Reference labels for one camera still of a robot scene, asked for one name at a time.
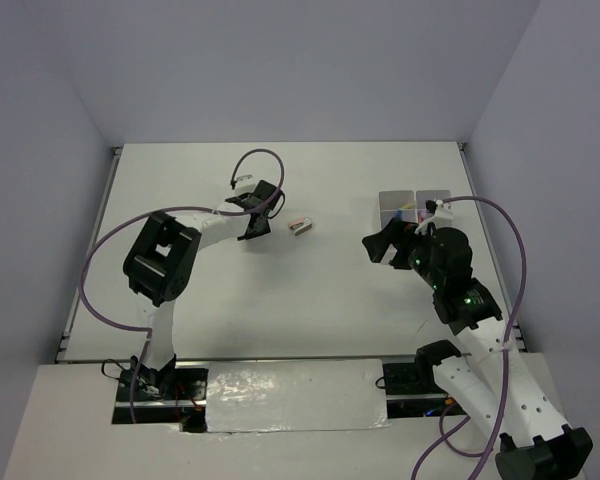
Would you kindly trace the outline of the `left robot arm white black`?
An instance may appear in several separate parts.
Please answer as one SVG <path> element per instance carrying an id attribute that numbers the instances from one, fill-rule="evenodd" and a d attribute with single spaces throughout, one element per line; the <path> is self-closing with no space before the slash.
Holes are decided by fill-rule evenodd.
<path id="1" fill-rule="evenodd" d="M 273 211 L 285 201 L 282 190 L 250 175 L 234 182 L 233 193 L 217 210 L 194 212 L 183 220 L 163 211 L 152 213 L 123 263 L 138 318 L 151 329 L 146 353 L 132 359 L 132 368 L 138 372 L 138 387 L 152 398 L 165 398 L 175 389 L 175 304 L 189 283 L 197 254 L 224 240 L 269 234 Z"/>

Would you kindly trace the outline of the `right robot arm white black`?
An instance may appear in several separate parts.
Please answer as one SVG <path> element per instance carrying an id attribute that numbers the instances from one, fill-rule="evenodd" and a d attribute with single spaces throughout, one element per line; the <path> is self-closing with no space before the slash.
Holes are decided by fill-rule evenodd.
<path id="1" fill-rule="evenodd" d="M 373 263 L 393 249 L 391 266 L 431 287 L 435 312 L 454 339 L 418 349 L 415 380 L 448 393 L 485 434 L 479 462 L 493 456 L 503 479 L 576 478 L 593 441 L 551 403 L 511 342 L 498 304 L 473 275 L 467 236 L 392 219 L 362 244 Z"/>

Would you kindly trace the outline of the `pink mini stapler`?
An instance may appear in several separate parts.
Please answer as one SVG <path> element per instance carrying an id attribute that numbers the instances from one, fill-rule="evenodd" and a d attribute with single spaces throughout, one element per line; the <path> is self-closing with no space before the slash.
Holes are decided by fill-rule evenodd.
<path id="1" fill-rule="evenodd" d="M 313 228 L 313 221 L 309 217 L 302 217 L 288 223 L 288 229 L 294 236 L 302 235 Z"/>

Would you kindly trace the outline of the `white compartment organizer box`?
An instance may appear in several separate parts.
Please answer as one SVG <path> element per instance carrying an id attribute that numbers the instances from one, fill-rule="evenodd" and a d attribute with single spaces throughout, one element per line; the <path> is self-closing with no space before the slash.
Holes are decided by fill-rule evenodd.
<path id="1" fill-rule="evenodd" d="M 402 221 L 420 223 L 418 214 L 426 213 L 428 200 L 442 200 L 451 196 L 449 190 L 385 190 L 378 193 L 379 225 L 383 229 L 394 218 L 395 212 L 403 205 L 415 202 L 412 210 L 402 211 Z"/>

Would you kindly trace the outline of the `silver foil covered panel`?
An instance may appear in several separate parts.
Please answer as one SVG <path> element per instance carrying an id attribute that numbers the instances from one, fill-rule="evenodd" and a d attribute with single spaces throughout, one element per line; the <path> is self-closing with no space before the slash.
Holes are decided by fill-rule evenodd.
<path id="1" fill-rule="evenodd" d="M 211 433 L 354 431 L 389 425 L 377 359 L 216 362 L 206 387 Z"/>

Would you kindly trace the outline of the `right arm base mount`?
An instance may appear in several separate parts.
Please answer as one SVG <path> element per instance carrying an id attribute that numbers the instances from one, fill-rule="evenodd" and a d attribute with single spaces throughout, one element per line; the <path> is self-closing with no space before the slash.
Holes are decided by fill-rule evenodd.
<path id="1" fill-rule="evenodd" d="M 389 419 L 439 417 L 453 398 L 436 386 L 425 385 L 414 362 L 382 365 L 375 386 L 385 393 Z"/>

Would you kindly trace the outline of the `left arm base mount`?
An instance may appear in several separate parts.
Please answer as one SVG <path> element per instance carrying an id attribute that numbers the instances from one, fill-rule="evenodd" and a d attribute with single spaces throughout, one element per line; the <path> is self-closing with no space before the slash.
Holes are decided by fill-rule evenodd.
<path id="1" fill-rule="evenodd" d="M 136 424 L 171 424 L 185 433 L 205 433 L 207 368 L 177 368 L 175 380 L 165 393 L 151 393 L 138 385 L 134 393 L 134 406 L 130 408 L 129 394 L 132 371 L 122 369 L 108 374 L 101 366 L 101 374 L 117 383 L 112 423 L 131 425 L 134 411 Z"/>

